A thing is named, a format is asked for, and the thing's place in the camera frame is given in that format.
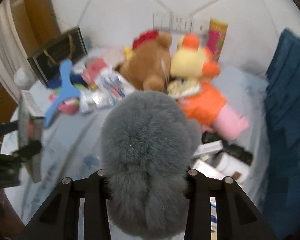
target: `plastic bag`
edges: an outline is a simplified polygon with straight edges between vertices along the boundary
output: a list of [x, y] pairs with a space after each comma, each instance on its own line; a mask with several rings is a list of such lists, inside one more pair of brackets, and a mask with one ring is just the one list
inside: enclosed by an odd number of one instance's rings
[[103, 109], [111, 107], [114, 105], [113, 99], [108, 95], [108, 93], [97, 89], [91, 90], [81, 90], [80, 95], [80, 111], [83, 114], [87, 114], [96, 109]]
[[33, 71], [25, 66], [20, 67], [13, 76], [13, 81], [20, 90], [29, 90], [36, 80]]
[[135, 90], [122, 75], [110, 68], [102, 69], [94, 82], [113, 99], [114, 103]]

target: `light blue bedsheet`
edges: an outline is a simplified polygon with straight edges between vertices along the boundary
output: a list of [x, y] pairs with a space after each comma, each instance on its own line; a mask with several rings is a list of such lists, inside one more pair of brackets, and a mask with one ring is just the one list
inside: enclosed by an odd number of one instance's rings
[[[262, 206], [266, 189], [266, 169], [269, 162], [269, 148], [264, 120], [263, 99], [266, 81], [232, 67], [222, 69], [213, 81], [229, 100], [230, 105], [246, 115], [250, 127], [243, 132], [238, 143], [251, 151], [254, 161], [247, 180], [242, 188], [252, 201]], [[50, 91], [37, 82], [32, 88], [34, 96], [42, 111], [49, 107]], [[32, 183], [26, 170], [21, 171], [21, 185], [5, 189], [13, 208], [26, 224], [64, 177], [73, 180], [88, 177], [101, 168], [100, 129], [111, 109], [95, 111], [91, 114], [67, 116], [59, 114], [49, 129], [44, 131], [42, 144], [42, 181]], [[6, 135], [2, 144], [2, 153], [9, 154], [17, 149], [17, 132]], [[83, 239], [83, 205], [80, 208], [80, 239]], [[132, 239], [119, 229], [110, 225], [112, 239]]]

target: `black mount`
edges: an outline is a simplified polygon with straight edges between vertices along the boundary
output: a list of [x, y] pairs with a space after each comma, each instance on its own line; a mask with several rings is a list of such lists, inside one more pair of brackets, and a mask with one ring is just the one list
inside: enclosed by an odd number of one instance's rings
[[[0, 137], [15, 130], [18, 130], [18, 121], [0, 123]], [[41, 147], [40, 141], [31, 141], [11, 155], [0, 154], [0, 188], [19, 186], [21, 164], [38, 154]]]
[[[216, 198], [218, 240], [277, 240], [261, 213], [231, 177], [211, 179], [189, 170], [190, 199], [185, 240], [211, 239], [210, 197]], [[110, 240], [106, 176], [64, 178], [34, 214], [19, 240], [77, 240], [80, 198], [84, 202], [84, 239]]]

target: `orange plush clothing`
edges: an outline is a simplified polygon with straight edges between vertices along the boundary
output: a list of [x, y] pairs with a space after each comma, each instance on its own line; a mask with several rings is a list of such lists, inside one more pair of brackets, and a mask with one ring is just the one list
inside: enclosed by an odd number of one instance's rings
[[218, 89], [208, 82], [202, 82], [201, 92], [185, 98], [179, 105], [187, 118], [196, 119], [200, 124], [211, 125], [226, 102]]

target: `teddy bear ear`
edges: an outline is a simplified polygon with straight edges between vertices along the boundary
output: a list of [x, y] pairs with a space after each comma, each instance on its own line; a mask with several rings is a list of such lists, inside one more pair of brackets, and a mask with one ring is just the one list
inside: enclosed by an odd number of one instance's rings
[[157, 42], [165, 47], [165, 48], [169, 48], [171, 43], [172, 43], [172, 36], [170, 33], [167, 32], [160, 32], [157, 36]]

